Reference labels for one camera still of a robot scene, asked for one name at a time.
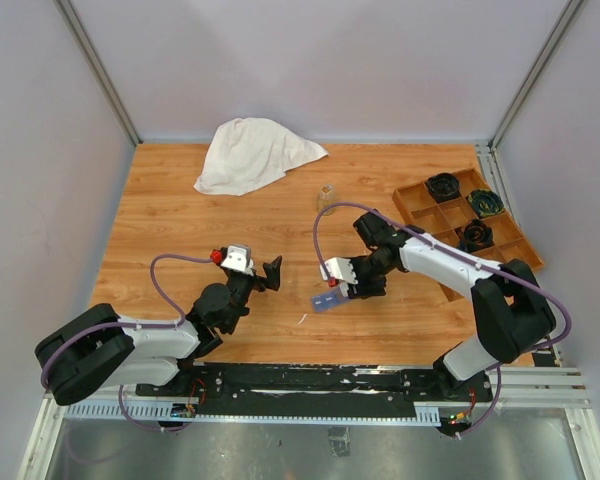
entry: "towel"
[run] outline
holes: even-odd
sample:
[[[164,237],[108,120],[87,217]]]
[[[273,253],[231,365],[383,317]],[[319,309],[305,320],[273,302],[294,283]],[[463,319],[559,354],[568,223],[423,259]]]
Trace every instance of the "towel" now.
[[[273,120],[236,118],[218,127],[194,188],[207,195],[244,195],[328,154]]]

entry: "wooden organizer box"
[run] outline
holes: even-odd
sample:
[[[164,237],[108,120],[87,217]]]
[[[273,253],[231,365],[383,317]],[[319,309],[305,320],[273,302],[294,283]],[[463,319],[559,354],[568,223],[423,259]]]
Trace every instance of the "wooden organizer box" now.
[[[473,168],[453,172],[453,174],[460,182],[460,198],[436,203],[423,181],[397,188],[393,192],[393,201],[405,223],[416,225],[441,242],[457,247],[460,243],[458,236],[460,228],[478,218],[467,201],[467,197],[473,190],[491,189]],[[482,221],[493,231],[494,246],[473,252],[473,255],[502,263],[519,258],[534,271],[544,267],[544,262],[513,221],[509,212],[505,210],[503,213],[484,218]],[[462,298],[454,290],[444,285],[440,285],[440,287],[450,302]]]

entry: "wooden table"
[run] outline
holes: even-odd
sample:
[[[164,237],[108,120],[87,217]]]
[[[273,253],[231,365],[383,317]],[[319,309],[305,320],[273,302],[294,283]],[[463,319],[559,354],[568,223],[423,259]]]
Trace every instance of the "wooden table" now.
[[[465,300],[448,303],[422,275],[389,275],[387,296],[312,313],[309,299],[324,292],[311,239],[320,186],[341,200],[367,204],[400,220],[393,190],[441,171],[478,167],[472,145],[326,145],[328,158],[288,172],[242,197],[208,196],[193,188],[207,145],[141,145],[136,152],[102,263],[93,303],[118,313],[172,319],[154,290],[149,263],[163,252],[208,257],[212,249],[246,244],[263,261],[283,256],[279,292],[254,292],[251,314],[234,335],[205,357],[227,362],[428,365],[475,332]],[[325,258],[366,252],[352,228],[363,212],[340,208],[324,217]],[[209,283],[224,282],[213,265],[162,261],[158,279],[185,311]]]

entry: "purple cable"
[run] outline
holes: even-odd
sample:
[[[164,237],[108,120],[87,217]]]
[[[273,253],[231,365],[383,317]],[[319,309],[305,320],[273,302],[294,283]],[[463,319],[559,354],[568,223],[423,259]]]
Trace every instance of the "purple cable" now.
[[[185,322],[184,310],[182,310],[182,308],[180,308],[180,306],[176,302],[174,302],[171,299],[171,297],[169,297],[169,295],[166,294],[166,292],[162,289],[162,287],[160,287],[160,284],[158,283],[158,279],[156,278],[156,272],[155,272],[156,263],[158,263],[158,261],[162,260],[163,258],[184,260],[186,262],[193,262],[193,263],[211,263],[212,262],[211,259],[188,257],[186,255],[178,255],[175,253],[163,253],[162,255],[158,255],[156,258],[154,258],[153,261],[151,262],[151,265],[149,266],[149,274],[151,276],[151,282],[153,283],[153,286],[155,287],[157,292],[160,294],[160,296],[162,298],[164,298],[165,301],[178,312],[178,314],[180,315],[180,318],[179,318],[178,322],[175,324],[173,324],[171,322],[164,322],[164,325],[155,324],[155,323],[152,323],[152,324],[142,324],[141,323],[140,326],[142,328],[154,329],[154,330],[160,330],[160,329],[166,329],[166,328],[177,328]],[[67,349],[69,349],[71,346],[73,346],[78,340],[81,340],[84,337],[86,337],[87,335],[91,335],[94,332],[99,332],[101,330],[106,330],[108,328],[137,328],[137,326],[138,325],[136,323],[130,323],[130,322],[108,322],[108,323],[101,323],[99,325],[94,325],[93,327],[89,327],[86,330],[83,330],[80,333],[77,333],[76,335],[71,337],[69,340],[67,340],[64,344],[62,344],[60,346],[60,348],[58,348],[58,350],[53,352],[53,354],[49,357],[47,362],[44,364],[44,367],[42,367],[42,373],[40,374],[40,383],[42,384],[42,386],[45,389],[49,388],[49,372],[51,371],[51,368],[53,367],[55,362],[58,360],[60,355],[62,355],[64,352],[66,352]],[[124,387],[121,386],[120,390],[118,391],[118,405],[120,406],[120,410],[122,410],[122,415],[127,420],[129,420],[131,423],[142,428],[143,430],[157,431],[157,432],[162,432],[162,431],[175,432],[175,431],[182,430],[190,425],[190,424],[187,424],[183,427],[156,428],[156,427],[149,427],[149,426],[141,424],[140,422],[131,418],[131,416],[127,412],[127,410],[124,406],[124,403],[122,402],[123,388]]]
[[[474,261],[465,257],[461,252],[457,251],[455,248],[447,247],[446,245],[443,245],[443,244],[433,243],[427,237],[421,235],[420,233],[416,232],[415,230],[412,230],[409,227],[407,227],[406,225],[401,225],[400,223],[391,220],[389,217],[382,215],[380,212],[378,212],[377,210],[374,210],[371,207],[362,205],[360,203],[354,203],[354,202],[337,202],[337,203],[332,203],[331,205],[323,208],[320,211],[320,213],[318,213],[318,216],[316,217],[316,220],[313,223],[313,246],[316,249],[318,261],[320,262],[322,269],[324,270],[325,273],[327,273],[327,275],[328,275],[329,271],[327,270],[327,266],[324,262],[324,258],[322,256],[322,253],[320,252],[320,246],[318,245],[318,223],[320,222],[320,219],[326,212],[328,212],[329,210],[331,210],[332,208],[335,208],[335,207],[355,207],[355,208],[360,208],[362,210],[366,210],[367,212],[373,213],[377,217],[381,218],[382,220],[387,222],[389,225],[399,228],[400,230],[411,235],[412,237],[417,238],[418,240],[425,243],[429,247],[440,250],[441,252],[455,258],[456,260],[460,260],[461,262],[466,263],[467,265],[470,265],[471,267],[476,266]],[[503,272],[500,269],[493,268],[488,265],[482,265],[482,264],[480,265],[480,268],[489,273],[492,273],[494,275],[498,275],[510,282],[517,283],[518,285],[520,285],[524,288],[528,288],[529,290],[531,290],[531,291],[537,293],[538,295],[541,295],[544,298],[546,298],[547,300],[549,300],[551,303],[553,303],[558,308],[558,310],[560,310],[560,313],[562,314],[562,316],[564,318],[564,329],[562,330],[560,335],[534,345],[531,350],[538,350],[541,348],[550,347],[551,345],[564,340],[569,335],[569,333],[571,332],[571,324],[572,324],[571,315],[569,314],[567,307],[565,307],[562,304],[562,302],[560,302],[560,300],[558,300],[555,296],[553,296],[551,293],[543,290],[542,288],[538,287],[537,285],[534,285],[533,283],[527,282],[526,280],[516,277],[515,275],[511,275],[510,273]],[[496,403],[498,402],[498,399],[500,398],[500,391],[502,390],[502,375],[500,372],[500,365],[502,365],[502,364],[496,363],[495,365],[492,365],[491,367],[489,367],[487,369],[487,370],[491,370],[492,368],[496,368],[496,371],[498,372],[498,384],[496,386],[496,393],[493,396],[493,401],[491,402],[491,405],[489,405],[489,408],[487,408],[487,411],[484,413],[484,415],[482,417],[480,417],[480,419],[477,420],[471,427],[469,427],[467,430],[465,430],[461,434],[461,436],[464,436],[467,433],[474,431],[478,426],[480,426],[486,420],[486,418],[495,409]]]

